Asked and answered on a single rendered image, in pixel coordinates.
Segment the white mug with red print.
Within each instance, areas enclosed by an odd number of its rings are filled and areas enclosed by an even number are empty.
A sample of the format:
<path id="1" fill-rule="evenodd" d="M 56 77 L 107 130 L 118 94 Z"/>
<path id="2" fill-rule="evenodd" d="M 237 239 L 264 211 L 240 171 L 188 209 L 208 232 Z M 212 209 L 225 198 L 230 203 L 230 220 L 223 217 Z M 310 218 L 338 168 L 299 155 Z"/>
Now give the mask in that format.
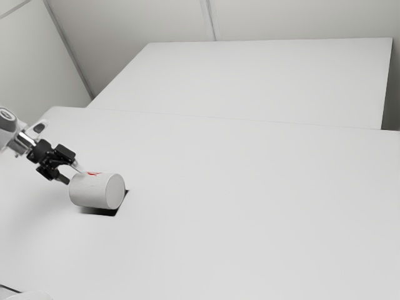
<path id="1" fill-rule="evenodd" d="M 69 183 L 72 203 L 87 208 L 117 209 L 123 202 L 125 192 L 125 181 L 116 173 L 77 173 Z"/>

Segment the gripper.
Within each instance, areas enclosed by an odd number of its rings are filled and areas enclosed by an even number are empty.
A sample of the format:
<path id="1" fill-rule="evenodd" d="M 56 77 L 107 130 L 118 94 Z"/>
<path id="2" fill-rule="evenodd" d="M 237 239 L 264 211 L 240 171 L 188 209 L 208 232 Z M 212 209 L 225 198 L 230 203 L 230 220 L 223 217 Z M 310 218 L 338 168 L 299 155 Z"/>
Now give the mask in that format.
<path id="1" fill-rule="evenodd" d="M 40 164 L 36 171 L 48 181 L 56 180 L 65 185 L 70 183 L 70 179 L 61 174 L 57 169 L 59 166 L 69 166 L 78 173 L 83 173 L 84 168 L 76 160 L 76 153 L 62 144 L 58 144 L 54 149 L 45 139 L 40 139 L 36 146 L 27 154 L 27 159 L 34 164 Z M 46 167 L 52 164 L 56 169 Z"/>

